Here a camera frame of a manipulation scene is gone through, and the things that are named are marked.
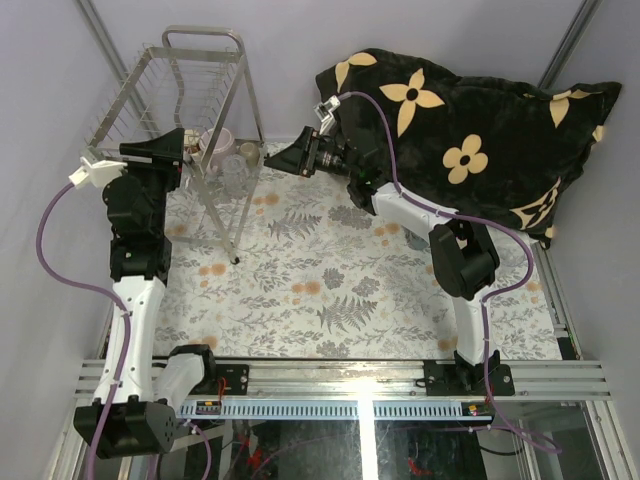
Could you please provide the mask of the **olive green ceramic mug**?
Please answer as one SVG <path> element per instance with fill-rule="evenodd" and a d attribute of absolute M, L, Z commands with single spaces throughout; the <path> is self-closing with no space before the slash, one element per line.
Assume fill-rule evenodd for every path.
<path fill-rule="evenodd" d="M 239 154 L 245 159 L 249 168 L 256 168 L 261 158 L 260 148 L 253 142 L 244 142 L 238 149 Z"/>

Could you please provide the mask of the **clear glass tumbler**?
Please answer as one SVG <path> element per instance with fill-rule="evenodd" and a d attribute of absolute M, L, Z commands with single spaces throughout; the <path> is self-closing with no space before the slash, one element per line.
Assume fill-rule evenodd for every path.
<path fill-rule="evenodd" d="M 239 154 L 230 155 L 223 160 L 221 170 L 222 181 L 229 196 L 232 198 L 243 197 L 249 179 L 245 158 Z"/>

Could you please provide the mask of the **steel two-tier dish rack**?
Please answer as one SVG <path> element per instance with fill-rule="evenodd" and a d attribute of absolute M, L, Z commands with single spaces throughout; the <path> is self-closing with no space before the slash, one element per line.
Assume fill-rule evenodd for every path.
<path fill-rule="evenodd" d="M 222 220 L 206 177 L 218 169 L 214 150 L 229 128 L 227 120 L 241 89 L 248 93 L 254 141 L 262 145 L 263 126 L 242 37 L 230 28 L 170 25 L 160 44 L 142 48 L 87 141 L 118 158 L 123 142 L 148 141 L 182 128 L 185 175 L 214 227 L 213 238 L 199 242 L 222 247 L 232 263 L 239 261 L 246 220 Z"/>

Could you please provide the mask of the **blue textured square mug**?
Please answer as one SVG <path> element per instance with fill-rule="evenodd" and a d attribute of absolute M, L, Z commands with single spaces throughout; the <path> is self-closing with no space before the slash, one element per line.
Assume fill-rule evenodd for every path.
<path fill-rule="evenodd" d="M 429 248 L 429 243 L 425 239 L 416 236 L 408 236 L 407 245 L 416 251 L 424 251 Z"/>

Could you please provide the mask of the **clear faceted drinking glass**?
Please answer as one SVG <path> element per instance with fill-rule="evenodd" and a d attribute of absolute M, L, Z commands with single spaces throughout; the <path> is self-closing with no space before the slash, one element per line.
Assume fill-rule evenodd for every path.
<path fill-rule="evenodd" d="M 500 239 L 497 242 L 496 249 L 502 267 L 514 269 L 519 268 L 521 265 L 527 265 L 526 253 L 512 238 Z"/>

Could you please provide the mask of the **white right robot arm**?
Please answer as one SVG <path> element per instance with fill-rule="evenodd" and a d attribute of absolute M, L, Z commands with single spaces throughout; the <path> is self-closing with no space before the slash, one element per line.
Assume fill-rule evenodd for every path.
<path fill-rule="evenodd" d="M 458 332 L 455 378 L 445 380 L 446 389 L 459 388 L 472 395 L 492 393 L 492 373 L 500 366 L 500 354 L 491 346 L 482 298 L 495 281 L 500 261 L 487 227 L 459 219 L 433 204 L 422 209 L 416 200 L 407 200 L 376 164 L 378 159 L 376 150 L 362 154 L 305 127 L 290 146 L 268 155 L 264 165 L 306 178 L 318 171 L 345 177 L 356 207 L 391 219 L 426 240 L 435 278 L 452 298 Z"/>

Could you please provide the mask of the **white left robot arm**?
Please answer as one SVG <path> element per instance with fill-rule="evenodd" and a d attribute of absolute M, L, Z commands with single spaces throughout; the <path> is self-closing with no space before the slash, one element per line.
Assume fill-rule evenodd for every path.
<path fill-rule="evenodd" d="M 174 348 L 160 374 L 152 374 L 172 254 L 165 235 L 167 197 L 181 183 L 185 137 L 184 129 L 175 128 L 152 140 L 121 144 L 126 159 L 102 191 L 112 232 L 115 307 L 98 387 L 91 404 L 77 408 L 73 419 L 100 459 L 168 452 L 186 398 L 218 385 L 219 371 L 206 344 Z"/>

